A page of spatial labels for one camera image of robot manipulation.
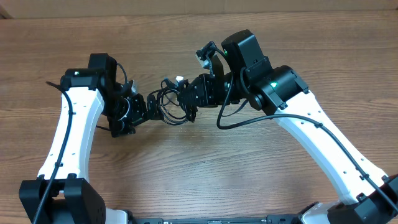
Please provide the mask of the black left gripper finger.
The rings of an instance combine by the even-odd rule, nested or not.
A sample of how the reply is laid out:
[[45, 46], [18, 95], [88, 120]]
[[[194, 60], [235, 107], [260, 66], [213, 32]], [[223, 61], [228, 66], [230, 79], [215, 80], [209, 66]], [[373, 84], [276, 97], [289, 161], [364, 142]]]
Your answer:
[[147, 111], [157, 109], [157, 100], [154, 94], [150, 94], [147, 96]]
[[163, 120], [164, 116], [163, 114], [160, 112], [160, 109], [153, 109], [153, 110], [148, 110], [147, 111], [147, 119], [148, 120]]

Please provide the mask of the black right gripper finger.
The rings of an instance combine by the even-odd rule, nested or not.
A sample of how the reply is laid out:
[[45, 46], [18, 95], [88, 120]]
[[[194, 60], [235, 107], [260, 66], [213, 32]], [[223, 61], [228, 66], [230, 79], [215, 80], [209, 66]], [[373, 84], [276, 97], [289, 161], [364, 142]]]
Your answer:
[[186, 95], [189, 92], [190, 82], [186, 80], [177, 81], [177, 95]]
[[197, 115], [197, 106], [195, 95], [190, 90], [182, 90], [177, 96], [180, 107], [184, 110], [186, 118], [190, 122], [194, 122]]

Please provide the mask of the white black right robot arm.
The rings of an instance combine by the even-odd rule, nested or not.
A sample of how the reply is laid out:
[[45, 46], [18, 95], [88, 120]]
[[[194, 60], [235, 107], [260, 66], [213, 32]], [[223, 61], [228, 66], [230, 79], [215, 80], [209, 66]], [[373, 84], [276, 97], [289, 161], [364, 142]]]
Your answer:
[[245, 99], [274, 120], [308, 152], [328, 177], [338, 200], [313, 203], [293, 223], [387, 223], [397, 215], [397, 176], [366, 159], [335, 126], [304, 80], [289, 66], [273, 67], [250, 30], [221, 47], [197, 50], [205, 73], [177, 78], [178, 102], [190, 121], [199, 108], [224, 109]]

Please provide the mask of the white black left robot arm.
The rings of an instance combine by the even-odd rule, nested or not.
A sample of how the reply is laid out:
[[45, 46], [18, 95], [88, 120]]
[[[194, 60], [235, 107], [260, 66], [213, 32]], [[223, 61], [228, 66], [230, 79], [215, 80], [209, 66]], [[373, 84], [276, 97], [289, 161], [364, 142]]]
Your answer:
[[101, 115], [117, 138], [160, 119], [153, 94], [138, 94], [132, 80], [116, 81], [120, 63], [91, 54], [87, 68], [70, 68], [56, 85], [62, 109], [49, 154], [37, 178], [24, 180], [19, 198], [32, 223], [137, 223], [129, 210], [108, 208], [89, 181], [93, 136]]

